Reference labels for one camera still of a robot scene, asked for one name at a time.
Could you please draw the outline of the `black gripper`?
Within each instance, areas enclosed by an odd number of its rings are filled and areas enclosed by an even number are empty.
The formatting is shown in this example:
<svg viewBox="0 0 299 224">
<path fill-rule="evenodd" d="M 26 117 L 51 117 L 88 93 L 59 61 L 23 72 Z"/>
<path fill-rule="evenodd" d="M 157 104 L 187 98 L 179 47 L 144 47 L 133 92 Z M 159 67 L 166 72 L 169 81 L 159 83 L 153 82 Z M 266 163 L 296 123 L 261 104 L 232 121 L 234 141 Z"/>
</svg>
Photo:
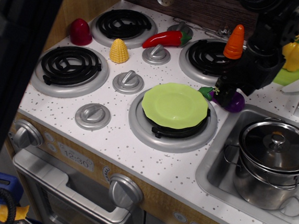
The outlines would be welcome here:
<svg viewBox="0 0 299 224">
<path fill-rule="evenodd" d="M 214 88 L 214 99 L 221 107 L 227 107 L 240 89 L 246 96 L 269 85 L 276 77 L 285 58 L 282 48 L 272 46 L 263 49 L 247 41 L 246 50 L 238 63 L 227 74 L 221 76 Z"/>
</svg>

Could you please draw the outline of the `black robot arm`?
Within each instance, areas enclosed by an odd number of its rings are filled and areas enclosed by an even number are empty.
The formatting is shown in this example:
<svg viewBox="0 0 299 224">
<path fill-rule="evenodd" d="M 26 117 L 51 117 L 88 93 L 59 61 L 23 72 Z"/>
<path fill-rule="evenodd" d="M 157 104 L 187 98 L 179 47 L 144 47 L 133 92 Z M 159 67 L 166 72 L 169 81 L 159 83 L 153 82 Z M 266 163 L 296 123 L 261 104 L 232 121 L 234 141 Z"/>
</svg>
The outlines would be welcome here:
<svg viewBox="0 0 299 224">
<path fill-rule="evenodd" d="M 299 0 L 238 1 L 258 16 L 242 57 L 215 85 L 214 97 L 223 108 L 232 101 L 237 89 L 249 96 L 269 85 L 285 63 L 282 48 L 298 35 Z"/>
</svg>

